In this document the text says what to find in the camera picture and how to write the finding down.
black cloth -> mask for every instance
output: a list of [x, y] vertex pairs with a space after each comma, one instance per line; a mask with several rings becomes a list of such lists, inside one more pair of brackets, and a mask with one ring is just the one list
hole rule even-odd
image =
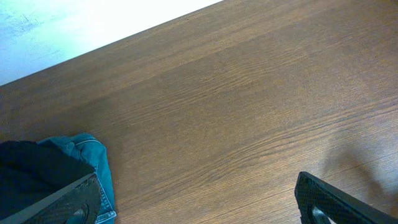
[[29, 141], [0, 144], [0, 220], [93, 172], [56, 147]]

